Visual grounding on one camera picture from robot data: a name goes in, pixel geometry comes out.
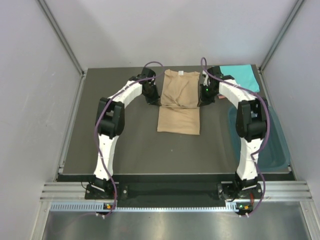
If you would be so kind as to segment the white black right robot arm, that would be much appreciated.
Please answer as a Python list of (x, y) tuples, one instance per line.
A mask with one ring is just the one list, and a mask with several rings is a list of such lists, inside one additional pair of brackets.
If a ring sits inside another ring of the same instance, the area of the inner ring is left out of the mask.
[(245, 198), (258, 187), (257, 163), (260, 149), (270, 134), (268, 102), (255, 92), (237, 84), (231, 75), (223, 75), (219, 66), (202, 70), (200, 107), (214, 103), (222, 95), (236, 107), (235, 129), (240, 138), (240, 157), (231, 186), (220, 190), (222, 197)]

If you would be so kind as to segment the beige t shirt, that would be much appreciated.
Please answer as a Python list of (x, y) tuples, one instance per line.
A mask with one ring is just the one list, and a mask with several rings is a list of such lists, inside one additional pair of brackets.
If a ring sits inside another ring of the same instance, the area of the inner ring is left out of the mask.
[(199, 135), (200, 73), (165, 70), (158, 114), (158, 132)]

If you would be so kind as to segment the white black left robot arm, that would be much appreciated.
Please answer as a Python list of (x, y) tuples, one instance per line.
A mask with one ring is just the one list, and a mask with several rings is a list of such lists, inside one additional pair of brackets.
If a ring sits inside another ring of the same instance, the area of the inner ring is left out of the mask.
[(93, 173), (95, 180), (91, 184), (102, 198), (113, 197), (115, 194), (113, 159), (117, 141), (125, 128), (125, 109), (141, 95), (147, 104), (160, 105), (156, 77), (152, 69), (144, 67), (140, 74), (132, 76), (115, 94), (99, 100), (94, 127), (98, 157)]

